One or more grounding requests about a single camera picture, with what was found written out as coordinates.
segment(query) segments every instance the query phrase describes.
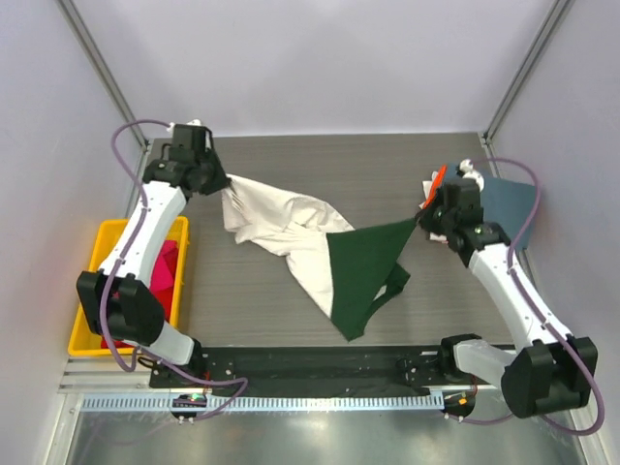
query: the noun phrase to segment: blue cloth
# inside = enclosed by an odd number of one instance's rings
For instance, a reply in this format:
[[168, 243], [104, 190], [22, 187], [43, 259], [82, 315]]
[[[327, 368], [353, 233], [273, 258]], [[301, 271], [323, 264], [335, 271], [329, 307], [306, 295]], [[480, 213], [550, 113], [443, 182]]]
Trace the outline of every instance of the blue cloth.
[[[457, 171], [458, 165], [448, 165], [444, 180], [458, 176]], [[482, 170], [480, 174], [484, 176], [484, 189], [480, 192], [484, 221], [499, 224], [508, 237], [513, 239], [534, 206], [535, 187], [522, 182], [500, 179]], [[516, 244], [517, 251], [527, 247], [533, 226], [534, 221]]]

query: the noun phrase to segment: dark green fabric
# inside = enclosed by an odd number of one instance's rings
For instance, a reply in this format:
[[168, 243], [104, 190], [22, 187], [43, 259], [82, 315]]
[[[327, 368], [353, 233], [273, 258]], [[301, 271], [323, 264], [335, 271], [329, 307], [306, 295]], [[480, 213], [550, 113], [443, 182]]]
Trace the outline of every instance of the dark green fabric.
[[[415, 227], [412, 218], [327, 234], [334, 290], [331, 321], [348, 341], [361, 336], [374, 313], [403, 291], [410, 275], [396, 261]], [[386, 292], [375, 300], [382, 286]]]

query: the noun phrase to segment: wall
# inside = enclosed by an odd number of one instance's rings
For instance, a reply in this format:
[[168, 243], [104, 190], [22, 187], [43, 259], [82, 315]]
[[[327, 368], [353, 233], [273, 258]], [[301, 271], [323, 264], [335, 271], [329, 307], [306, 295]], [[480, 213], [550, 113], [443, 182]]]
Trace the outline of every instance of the wall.
[[530, 246], [534, 266], [557, 315], [599, 348], [597, 380], [608, 433], [615, 438], [620, 435], [618, 24], [617, 1], [576, 1], [494, 141], [498, 155], [526, 162], [540, 175], [544, 198]]
[[137, 116], [220, 136], [485, 129], [552, 0], [76, 0]]
[[[109, 152], [121, 124], [54, 4], [0, 15], [0, 450], [41, 464], [57, 415], [78, 299], [99, 223], [124, 213], [129, 182]], [[122, 141], [135, 165], [139, 148]]]

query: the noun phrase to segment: yellow bin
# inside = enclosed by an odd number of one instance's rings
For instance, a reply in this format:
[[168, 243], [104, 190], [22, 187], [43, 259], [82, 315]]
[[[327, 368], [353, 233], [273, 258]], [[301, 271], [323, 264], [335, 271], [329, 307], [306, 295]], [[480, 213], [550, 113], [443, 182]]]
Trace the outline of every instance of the yellow bin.
[[[104, 221], [97, 233], [95, 248], [90, 258], [88, 271], [97, 271], [101, 263], [112, 251], [121, 234], [127, 226], [129, 220], [107, 220]], [[183, 285], [183, 272], [185, 259], [187, 256], [187, 246], [189, 245], [189, 221], [184, 216], [179, 216], [174, 220], [168, 231], [167, 240], [174, 240], [178, 246], [178, 262], [176, 263], [176, 274], [174, 276], [174, 289], [172, 290], [172, 309], [170, 310], [170, 324], [178, 326], [178, 313], [181, 303], [181, 286]], [[84, 317], [81, 305], [77, 309], [76, 321], [71, 331], [69, 340], [69, 355], [73, 357], [96, 357], [109, 356], [109, 349], [101, 348], [101, 336], [93, 334], [88, 329], [88, 323]], [[121, 355], [129, 355], [132, 348], [124, 347], [118, 349]]]

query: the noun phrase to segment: red fabric in bin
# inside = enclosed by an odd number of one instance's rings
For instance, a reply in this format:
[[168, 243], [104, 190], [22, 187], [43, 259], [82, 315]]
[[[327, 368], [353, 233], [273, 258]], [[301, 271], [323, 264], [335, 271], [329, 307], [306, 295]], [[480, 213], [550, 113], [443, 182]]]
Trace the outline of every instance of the red fabric in bin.
[[[155, 260], [153, 266], [153, 274], [151, 275], [150, 292], [164, 307], [164, 316], [166, 321], [171, 319], [172, 311], [172, 295], [174, 294], [174, 277], [176, 276], [176, 264], [178, 262], [178, 246], [174, 240], [166, 240], [162, 246], [162, 250]], [[122, 347], [132, 347], [120, 341], [114, 341], [114, 346], [120, 349]], [[101, 348], [107, 349], [108, 344], [104, 338], [101, 338]]]

